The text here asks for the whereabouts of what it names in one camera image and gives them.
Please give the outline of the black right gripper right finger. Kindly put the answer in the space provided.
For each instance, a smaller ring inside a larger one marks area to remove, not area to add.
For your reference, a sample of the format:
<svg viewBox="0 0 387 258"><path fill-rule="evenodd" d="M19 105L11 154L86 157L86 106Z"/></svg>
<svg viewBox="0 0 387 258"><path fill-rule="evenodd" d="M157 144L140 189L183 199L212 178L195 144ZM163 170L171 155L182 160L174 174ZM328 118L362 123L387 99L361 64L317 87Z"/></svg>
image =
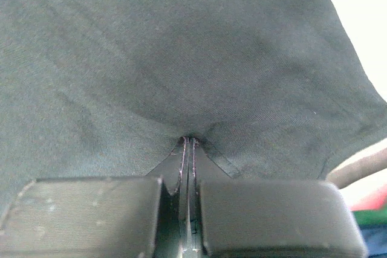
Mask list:
<svg viewBox="0 0 387 258"><path fill-rule="evenodd" d="M189 155L193 257L366 257L338 188L318 180L239 180L197 140Z"/></svg>

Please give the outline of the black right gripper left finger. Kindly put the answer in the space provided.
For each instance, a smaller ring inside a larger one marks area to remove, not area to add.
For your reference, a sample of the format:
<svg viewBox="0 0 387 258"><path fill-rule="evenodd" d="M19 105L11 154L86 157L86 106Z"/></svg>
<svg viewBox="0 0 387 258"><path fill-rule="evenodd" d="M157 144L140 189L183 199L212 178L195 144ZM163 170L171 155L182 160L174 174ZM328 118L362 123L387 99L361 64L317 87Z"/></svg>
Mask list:
<svg viewBox="0 0 387 258"><path fill-rule="evenodd" d="M182 257L189 139L145 176L36 179L1 217L2 257Z"/></svg>

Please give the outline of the black printed t-shirt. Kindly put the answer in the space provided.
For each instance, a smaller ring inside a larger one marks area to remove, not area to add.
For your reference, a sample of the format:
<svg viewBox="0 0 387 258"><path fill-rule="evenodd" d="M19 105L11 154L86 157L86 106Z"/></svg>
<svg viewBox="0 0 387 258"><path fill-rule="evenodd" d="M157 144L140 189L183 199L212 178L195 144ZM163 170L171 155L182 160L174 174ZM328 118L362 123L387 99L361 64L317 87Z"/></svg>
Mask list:
<svg viewBox="0 0 387 258"><path fill-rule="evenodd" d="M1 0L1 208L144 175L183 136L245 179L325 179L386 138L331 0Z"/></svg>

